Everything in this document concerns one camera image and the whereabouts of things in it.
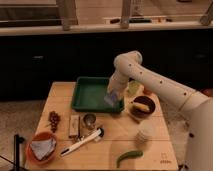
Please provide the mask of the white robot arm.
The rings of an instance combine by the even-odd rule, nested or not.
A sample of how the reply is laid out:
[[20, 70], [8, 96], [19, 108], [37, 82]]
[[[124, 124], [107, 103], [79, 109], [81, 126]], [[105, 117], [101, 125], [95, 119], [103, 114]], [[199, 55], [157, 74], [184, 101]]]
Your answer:
[[213, 171], [213, 98], [142, 66], [138, 51], [119, 54], [104, 100], [111, 106], [124, 97], [132, 78], [178, 108], [189, 123], [184, 166], [181, 171]]

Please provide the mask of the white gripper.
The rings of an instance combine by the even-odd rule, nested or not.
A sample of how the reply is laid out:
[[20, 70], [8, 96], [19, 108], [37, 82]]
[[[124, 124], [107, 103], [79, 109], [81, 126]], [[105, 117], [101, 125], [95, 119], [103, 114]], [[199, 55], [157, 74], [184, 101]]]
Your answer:
[[107, 92], [114, 92], [118, 97], [123, 97], [128, 81], [128, 76], [123, 75], [119, 71], [115, 71], [109, 79]]

